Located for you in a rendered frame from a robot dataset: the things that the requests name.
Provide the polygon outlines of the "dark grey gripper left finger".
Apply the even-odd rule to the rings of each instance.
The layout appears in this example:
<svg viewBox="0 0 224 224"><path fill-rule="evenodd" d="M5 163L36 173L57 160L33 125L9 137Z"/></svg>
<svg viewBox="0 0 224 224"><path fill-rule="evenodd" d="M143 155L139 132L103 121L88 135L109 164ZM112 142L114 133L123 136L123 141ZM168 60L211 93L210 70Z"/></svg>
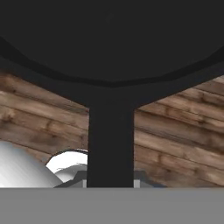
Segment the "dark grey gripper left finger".
<svg viewBox="0 0 224 224"><path fill-rule="evenodd" d="M86 188L87 187L87 172L78 171L72 180L69 180L61 185L57 185L57 188Z"/></svg>

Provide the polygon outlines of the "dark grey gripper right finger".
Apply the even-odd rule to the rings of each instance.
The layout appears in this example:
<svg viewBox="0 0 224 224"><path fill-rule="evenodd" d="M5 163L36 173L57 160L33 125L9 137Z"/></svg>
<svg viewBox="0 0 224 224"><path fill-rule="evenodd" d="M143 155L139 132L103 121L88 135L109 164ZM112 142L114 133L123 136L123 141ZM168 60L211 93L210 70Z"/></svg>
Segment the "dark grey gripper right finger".
<svg viewBox="0 0 224 224"><path fill-rule="evenodd" d="M135 188L165 188L165 185L161 185L148 178L145 171L134 171L134 187Z"/></svg>

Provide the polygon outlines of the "black frying pan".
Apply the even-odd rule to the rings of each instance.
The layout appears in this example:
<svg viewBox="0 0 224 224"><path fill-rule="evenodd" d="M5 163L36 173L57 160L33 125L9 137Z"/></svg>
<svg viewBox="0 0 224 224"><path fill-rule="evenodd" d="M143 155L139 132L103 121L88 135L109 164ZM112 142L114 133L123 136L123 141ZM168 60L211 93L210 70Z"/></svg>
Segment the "black frying pan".
<svg viewBox="0 0 224 224"><path fill-rule="evenodd" d="M224 74L224 0L0 0L0 69L87 107L87 185L130 187L135 110Z"/></svg>

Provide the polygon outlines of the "white round object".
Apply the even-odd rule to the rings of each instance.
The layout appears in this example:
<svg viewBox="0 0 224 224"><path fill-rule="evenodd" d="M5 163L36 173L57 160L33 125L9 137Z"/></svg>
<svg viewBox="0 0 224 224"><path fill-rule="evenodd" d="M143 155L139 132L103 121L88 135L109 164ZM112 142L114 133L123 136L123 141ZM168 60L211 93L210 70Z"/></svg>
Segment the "white round object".
<svg viewBox="0 0 224 224"><path fill-rule="evenodd" d="M45 165L63 183L74 179L79 171L88 169L88 152L82 149L68 149L54 154Z"/></svg>

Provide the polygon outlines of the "silver grey rounded object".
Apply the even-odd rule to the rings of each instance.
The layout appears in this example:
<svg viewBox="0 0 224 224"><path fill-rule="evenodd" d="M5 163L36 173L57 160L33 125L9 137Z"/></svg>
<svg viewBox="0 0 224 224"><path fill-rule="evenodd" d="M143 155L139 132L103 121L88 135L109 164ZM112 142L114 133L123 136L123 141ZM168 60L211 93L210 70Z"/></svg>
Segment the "silver grey rounded object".
<svg viewBox="0 0 224 224"><path fill-rule="evenodd" d="M54 188L62 181L25 150L0 141L0 188Z"/></svg>

